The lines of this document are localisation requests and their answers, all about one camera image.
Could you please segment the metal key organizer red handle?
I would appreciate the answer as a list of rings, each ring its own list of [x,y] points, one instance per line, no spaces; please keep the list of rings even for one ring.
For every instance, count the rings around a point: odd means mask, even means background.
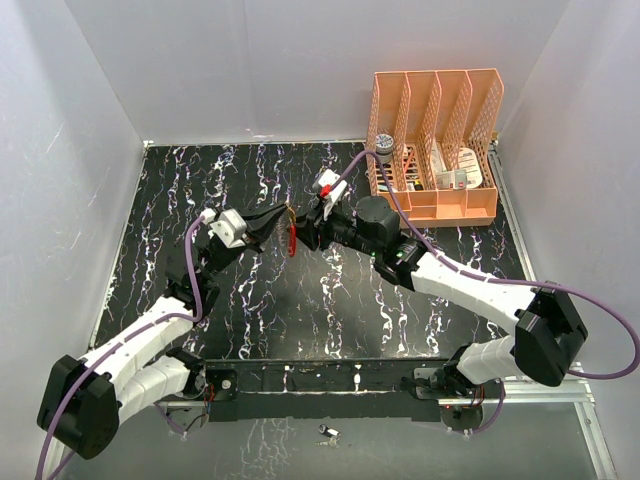
[[[286,204],[286,207],[289,218],[288,255],[293,258],[297,251],[296,212],[289,203]]]

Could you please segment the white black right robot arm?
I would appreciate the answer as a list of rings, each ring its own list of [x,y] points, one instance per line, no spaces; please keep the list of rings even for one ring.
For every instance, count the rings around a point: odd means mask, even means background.
[[[505,331],[497,340],[459,347],[428,379],[415,381],[417,387],[466,397],[481,384],[519,375],[557,387],[588,337],[567,293],[551,285],[505,285],[493,277],[481,281],[477,272],[464,276],[458,264],[443,264],[404,233],[398,213],[383,197],[362,198],[352,215],[340,205],[327,210],[320,200],[297,216],[295,233],[311,250],[339,243],[370,255],[389,283],[451,301]]]

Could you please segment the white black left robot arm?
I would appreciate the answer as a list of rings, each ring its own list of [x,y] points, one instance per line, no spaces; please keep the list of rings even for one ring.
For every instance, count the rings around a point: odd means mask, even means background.
[[[203,210],[168,258],[167,286],[150,309],[97,349],[54,363],[36,419],[46,434],[41,453],[59,442],[92,459],[140,410],[168,395],[200,396],[207,383],[201,361],[165,350],[212,311],[215,276],[246,251],[261,252],[286,210],[284,203],[251,213]]]

